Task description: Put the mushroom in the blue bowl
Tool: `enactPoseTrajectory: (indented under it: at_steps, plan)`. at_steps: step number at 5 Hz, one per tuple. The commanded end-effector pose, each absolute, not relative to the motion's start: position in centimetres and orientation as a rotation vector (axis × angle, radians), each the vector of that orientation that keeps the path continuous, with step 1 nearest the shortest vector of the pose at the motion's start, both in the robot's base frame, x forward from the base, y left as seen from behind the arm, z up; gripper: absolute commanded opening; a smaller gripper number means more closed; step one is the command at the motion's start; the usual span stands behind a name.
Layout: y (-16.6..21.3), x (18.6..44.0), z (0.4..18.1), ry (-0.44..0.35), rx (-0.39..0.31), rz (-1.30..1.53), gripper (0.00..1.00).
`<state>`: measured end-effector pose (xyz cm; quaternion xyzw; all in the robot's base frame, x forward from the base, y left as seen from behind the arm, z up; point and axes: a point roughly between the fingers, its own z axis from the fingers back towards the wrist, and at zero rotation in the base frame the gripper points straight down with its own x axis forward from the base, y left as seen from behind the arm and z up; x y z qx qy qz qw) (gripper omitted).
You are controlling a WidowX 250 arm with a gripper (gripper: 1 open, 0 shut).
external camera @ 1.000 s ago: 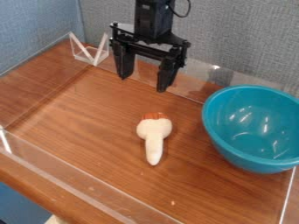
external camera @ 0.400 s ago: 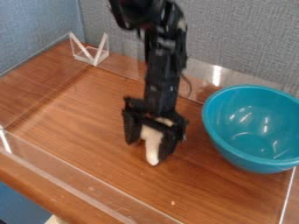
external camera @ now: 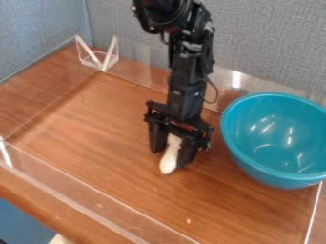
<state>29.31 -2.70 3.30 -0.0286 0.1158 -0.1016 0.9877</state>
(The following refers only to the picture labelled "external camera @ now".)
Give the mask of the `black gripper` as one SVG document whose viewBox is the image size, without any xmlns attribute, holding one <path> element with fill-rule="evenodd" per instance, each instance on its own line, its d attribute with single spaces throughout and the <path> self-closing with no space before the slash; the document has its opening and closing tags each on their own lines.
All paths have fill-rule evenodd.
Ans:
<svg viewBox="0 0 326 244">
<path fill-rule="evenodd" d="M 210 148 L 213 126 L 203 121 L 206 81 L 191 86 L 170 86 L 167 103 L 150 100 L 145 121 L 150 125 L 150 150 L 159 153 L 167 146 L 171 133 L 182 139 L 177 165 L 185 168 L 193 161 L 199 149 Z"/>
</svg>

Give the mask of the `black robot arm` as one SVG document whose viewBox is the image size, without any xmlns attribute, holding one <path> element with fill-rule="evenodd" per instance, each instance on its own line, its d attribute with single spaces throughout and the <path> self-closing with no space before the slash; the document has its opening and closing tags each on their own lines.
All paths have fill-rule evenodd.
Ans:
<svg viewBox="0 0 326 244">
<path fill-rule="evenodd" d="M 169 45 L 171 76 L 167 102 L 147 102 L 150 149 L 163 153 L 161 172 L 187 166 L 210 148 L 214 127 L 202 119 L 206 85 L 213 73 L 214 26 L 201 0 L 133 0 L 145 32 Z"/>
</svg>

